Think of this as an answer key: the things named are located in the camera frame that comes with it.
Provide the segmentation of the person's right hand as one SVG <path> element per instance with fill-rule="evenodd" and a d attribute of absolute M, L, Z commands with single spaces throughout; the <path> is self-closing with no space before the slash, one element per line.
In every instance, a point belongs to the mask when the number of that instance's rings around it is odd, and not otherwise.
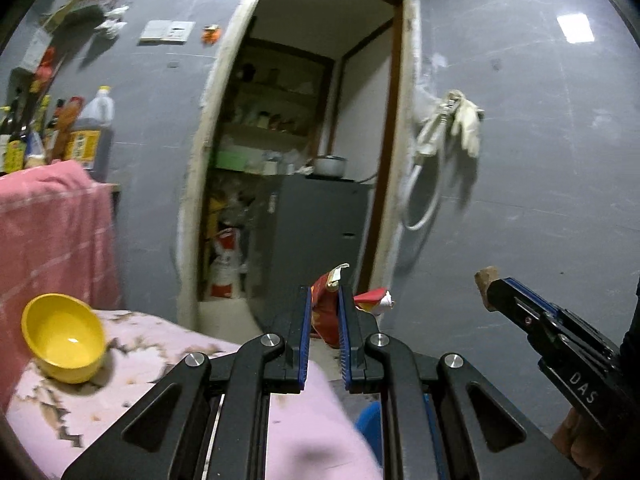
<path fill-rule="evenodd" d="M 576 465 L 582 478 L 593 480 L 602 474 L 608 452 L 604 434 L 574 408 L 556 428 L 551 442 Z"/>

